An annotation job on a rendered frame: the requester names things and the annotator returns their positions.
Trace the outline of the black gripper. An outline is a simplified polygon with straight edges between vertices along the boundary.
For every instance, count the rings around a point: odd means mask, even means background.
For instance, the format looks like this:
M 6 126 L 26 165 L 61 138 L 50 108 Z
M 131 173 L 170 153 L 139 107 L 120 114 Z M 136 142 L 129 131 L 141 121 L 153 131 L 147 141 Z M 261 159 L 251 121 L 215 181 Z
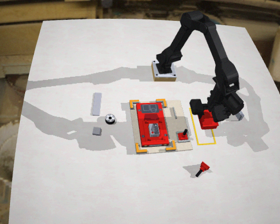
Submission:
M 213 91 L 211 90 L 210 97 L 207 97 L 207 100 L 208 100 L 207 103 L 202 104 L 200 99 L 191 99 L 189 102 L 192 114 L 198 115 L 199 120 L 201 119 L 202 115 L 204 115 L 204 110 L 208 110 L 212 104 L 214 104 L 214 103 L 222 104 L 223 103 L 223 100 L 218 100 L 218 99 L 214 98 L 212 92 Z

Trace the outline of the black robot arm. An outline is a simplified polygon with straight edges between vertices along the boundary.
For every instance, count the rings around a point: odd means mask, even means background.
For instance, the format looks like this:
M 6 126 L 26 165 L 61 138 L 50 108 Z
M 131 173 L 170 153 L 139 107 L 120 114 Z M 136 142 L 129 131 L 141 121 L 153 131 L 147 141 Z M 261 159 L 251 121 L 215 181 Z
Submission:
M 192 31 L 202 32 L 216 65 L 216 76 L 212 78 L 216 85 L 212 94 L 214 98 L 223 100 L 222 104 L 212 104 L 208 111 L 212 112 L 215 123 L 229 119 L 231 114 L 236 115 L 240 112 L 244 104 L 243 100 L 236 94 L 236 91 L 240 89 L 238 71 L 234 64 L 229 61 L 215 23 L 199 10 L 183 13 L 180 23 L 181 28 L 171 45 L 164 49 L 162 53 L 156 55 L 156 59 L 159 62 L 156 64 L 159 74 L 172 73 L 171 64 L 181 60 L 181 57 L 183 57 L 181 49 Z M 230 87 L 229 85 L 231 84 L 234 85 Z

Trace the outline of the grey rectangular bar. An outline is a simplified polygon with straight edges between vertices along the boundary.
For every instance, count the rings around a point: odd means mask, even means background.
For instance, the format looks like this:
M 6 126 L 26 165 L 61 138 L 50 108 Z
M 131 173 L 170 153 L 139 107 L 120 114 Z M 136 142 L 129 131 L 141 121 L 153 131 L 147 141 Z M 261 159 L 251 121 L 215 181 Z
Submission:
M 92 110 L 92 115 L 94 115 L 94 116 L 100 115 L 101 95 L 102 95 L 102 93 L 95 92 L 94 104 L 93 104 L 93 110 Z
M 240 111 L 235 116 L 238 118 L 239 121 L 241 121 L 244 117 L 244 114 L 242 113 L 242 111 Z

